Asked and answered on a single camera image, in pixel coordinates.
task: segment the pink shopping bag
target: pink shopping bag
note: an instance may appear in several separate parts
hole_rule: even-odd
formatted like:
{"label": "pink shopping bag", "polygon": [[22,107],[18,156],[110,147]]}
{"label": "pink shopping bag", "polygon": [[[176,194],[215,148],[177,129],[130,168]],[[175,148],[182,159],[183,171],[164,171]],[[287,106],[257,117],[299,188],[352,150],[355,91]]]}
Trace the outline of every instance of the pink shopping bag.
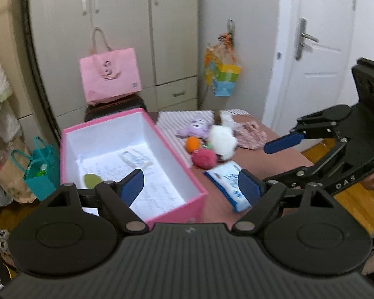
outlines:
{"label": "pink shopping bag", "polygon": [[[96,32],[99,31],[108,53],[98,54]],[[91,105],[111,102],[141,91],[141,80],[134,48],[114,51],[101,28],[92,34],[94,54],[79,60],[86,102]]]}

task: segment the purple stuffed animal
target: purple stuffed animal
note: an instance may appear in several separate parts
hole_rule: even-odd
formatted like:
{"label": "purple stuffed animal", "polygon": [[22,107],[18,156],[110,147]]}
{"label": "purple stuffed animal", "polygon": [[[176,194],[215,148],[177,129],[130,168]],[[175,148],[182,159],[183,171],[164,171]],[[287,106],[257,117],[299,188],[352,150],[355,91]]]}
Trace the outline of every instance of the purple stuffed animal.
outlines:
{"label": "purple stuffed animal", "polygon": [[190,137],[195,136],[198,138],[206,139],[210,131],[210,124],[204,120],[202,116],[195,118],[191,124],[180,129],[177,135],[180,137]]}

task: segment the white fluffy toy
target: white fluffy toy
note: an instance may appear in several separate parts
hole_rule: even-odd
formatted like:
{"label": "white fluffy toy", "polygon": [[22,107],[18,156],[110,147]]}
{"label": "white fluffy toy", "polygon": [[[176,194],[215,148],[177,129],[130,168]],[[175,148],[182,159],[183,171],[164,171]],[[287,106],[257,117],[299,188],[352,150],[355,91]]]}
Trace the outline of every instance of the white fluffy toy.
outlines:
{"label": "white fluffy toy", "polygon": [[230,127],[218,125],[212,126],[208,141],[212,144],[213,151],[216,155],[220,156],[220,160],[231,159],[238,143]]}

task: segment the blue gripper pad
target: blue gripper pad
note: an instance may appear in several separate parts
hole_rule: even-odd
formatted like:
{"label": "blue gripper pad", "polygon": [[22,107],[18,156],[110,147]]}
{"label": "blue gripper pad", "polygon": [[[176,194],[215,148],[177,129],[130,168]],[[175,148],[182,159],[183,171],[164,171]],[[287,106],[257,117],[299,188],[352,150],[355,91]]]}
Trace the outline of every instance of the blue gripper pad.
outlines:
{"label": "blue gripper pad", "polygon": [[119,197],[129,207],[137,198],[144,187],[144,174],[142,170],[136,169],[118,183]]}
{"label": "blue gripper pad", "polygon": [[249,171],[241,170],[238,174],[238,188],[248,202],[253,206],[265,193],[266,183],[259,180]]}
{"label": "blue gripper pad", "polygon": [[287,148],[300,144],[304,138],[305,135],[299,133],[285,135],[266,143],[263,150],[266,154],[274,154],[280,152],[280,150],[286,150]]}

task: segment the toy hanging on door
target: toy hanging on door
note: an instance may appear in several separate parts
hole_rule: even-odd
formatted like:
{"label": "toy hanging on door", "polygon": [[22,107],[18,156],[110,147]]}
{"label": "toy hanging on door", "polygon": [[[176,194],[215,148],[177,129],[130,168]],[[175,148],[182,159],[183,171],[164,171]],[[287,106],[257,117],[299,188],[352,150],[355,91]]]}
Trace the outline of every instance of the toy hanging on door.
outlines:
{"label": "toy hanging on door", "polygon": [[231,96],[241,72],[234,53],[234,31],[232,20],[227,23],[228,33],[218,37],[218,44],[207,47],[205,54],[205,80],[212,86],[215,96]]}

